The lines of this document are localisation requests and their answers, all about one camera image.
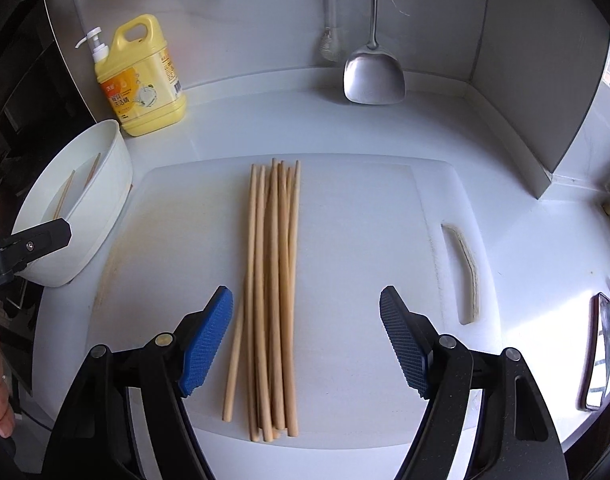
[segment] countertop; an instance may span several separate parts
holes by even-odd
[[[288,153],[358,153],[444,160],[457,170],[492,269],[504,346],[518,348],[543,393],[563,449],[594,415],[576,408],[590,298],[609,296],[610,220],[591,202],[538,201],[508,153],[460,97],[410,92],[387,107],[350,104],[339,89],[282,89],[205,99],[191,89],[186,117],[127,139],[134,186],[151,169],[194,160]],[[96,286],[110,233],[69,284],[46,288],[36,328],[33,396],[56,417],[88,348]],[[144,465],[153,458],[135,427]],[[408,446],[312,450],[263,446],[197,430],[217,478],[393,478]],[[474,431],[466,431],[450,478],[462,478]]]

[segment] bottle handle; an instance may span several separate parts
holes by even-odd
[[[127,38],[125,38],[125,32],[127,32],[131,28],[136,27],[137,25],[143,25],[146,28],[145,37],[133,41],[127,40]],[[153,40],[156,31],[158,31],[159,35],[162,35],[162,32],[160,31],[160,25],[156,17],[151,14],[141,14],[140,16],[137,16],[133,20],[124,23],[116,29],[116,32],[114,33],[114,41],[112,41],[112,50],[124,50],[130,43],[133,43],[134,41],[151,41]]]

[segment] white pump nozzle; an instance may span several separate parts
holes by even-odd
[[[94,63],[98,63],[109,55],[109,47],[105,43],[100,43],[100,41],[98,41],[98,35],[100,33],[100,27],[93,28],[86,34],[85,38],[83,38],[79,41],[79,43],[76,44],[76,48],[78,48],[86,41],[89,43],[90,49],[92,50],[92,57],[94,58]]]

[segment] cutting board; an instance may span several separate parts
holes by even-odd
[[[462,184],[451,166],[433,160],[282,158],[303,166],[294,335],[301,435],[275,444],[346,449],[410,442],[426,402],[405,383],[383,329],[381,290],[396,286],[408,308],[425,314],[439,333],[472,349],[500,349],[494,285]],[[219,285],[240,296],[249,168],[270,160],[193,162],[146,175],[117,226],[88,347],[142,346],[202,310]],[[185,406],[195,428],[247,439],[243,369],[234,421],[221,421],[231,332]],[[475,424],[475,414],[467,424]]]

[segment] metal spatula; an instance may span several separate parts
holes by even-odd
[[[345,63],[345,96],[355,103],[388,105],[405,98],[405,78],[398,60],[376,41],[378,0],[371,1],[370,42]]]

